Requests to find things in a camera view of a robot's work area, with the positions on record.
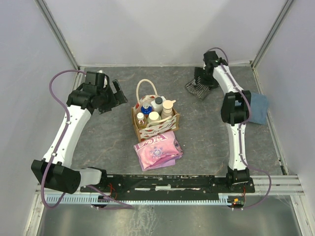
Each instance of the white bottle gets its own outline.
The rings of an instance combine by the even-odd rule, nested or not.
[[[166,98],[164,96],[157,97],[155,100],[151,102],[151,106],[153,108],[153,111],[161,114],[163,111],[163,102],[166,101]]]
[[[137,114],[137,126],[139,129],[145,129],[147,127],[147,119],[141,112]]]
[[[166,100],[163,102],[163,112],[162,112],[162,115],[161,115],[161,118],[162,119],[165,119],[169,116],[173,116],[174,115],[174,112],[173,112],[173,104],[174,102],[176,102],[176,100],[174,101],[170,101],[170,100]]]
[[[151,113],[149,114],[149,117],[148,117],[148,124],[150,124],[150,123],[152,123],[152,122],[154,122],[154,121],[159,121],[159,120],[161,120],[160,115],[159,115],[157,112],[151,112]],[[152,123],[151,125],[152,125],[152,126],[153,126],[153,125],[158,125],[158,122]]]

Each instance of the gray floor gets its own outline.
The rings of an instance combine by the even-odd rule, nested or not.
[[[248,196],[248,205],[259,197]],[[44,210],[37,236],[301,236],[289,196],[269,197],[255,209],[226,206],[139,205],[99,210],[61,204]]]
[[[159,95],[174,100],[181,114],[180,129],[175,132],[184,156],[176,165],[147,171],[146,174],[225,175],[229,160],[228,133],[221,120],[223,92],[212,91],[204,101],[189,94],[184,86],[193,78],[194,67],[110,67],[102,69],[110,79],[117,79],[129,100],[113,111],[93,114],[75,149],[72,168],[88,166],[106,169],[111,174],[143,173],[133,145],[137,137],[131,124],[130,108],[136,103],[135,90],[141,79],[150,79]],[[231,67],[231,73],[244,89],[257,92],[250,67]],[[149,84],[142,84],[140,96],[153,94]],[[281,175],[278,158],[268,126],[249,123],[246,128],[248,163]]]

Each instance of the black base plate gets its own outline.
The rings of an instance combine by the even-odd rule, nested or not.
[[[252,179],[248,184],[228,188],[225,177],[207,175],[107,175],[107,181],[94,186],[102,192],[110,192],[109,184],[115,189],[113,197],[117,193],[116,200],[119,201],[218,200],[218,193],[241,194],[243,186],[247,193],[255,192]],[[81,192],[94,191],[82,187]]]

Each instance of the pink cloth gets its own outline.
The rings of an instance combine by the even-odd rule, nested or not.
[[[183,151],[173,131],[156,135],[133,146],[137,152],[142,171],[173,166]]]

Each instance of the white wall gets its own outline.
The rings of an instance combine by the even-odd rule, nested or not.
[[[37,182],[32,160],[43,157],[63,118],[48,83],[71,64],[34,1],[2,1],[0,22],[0,235],[20,236]],[[73,79],[56,81],[63,100]]]
[[[253,60],[285,0],[46,0],[80,65]]]
[[[315,216],[315,1],[296,1],[258,65],[263,92],[291,174]]]

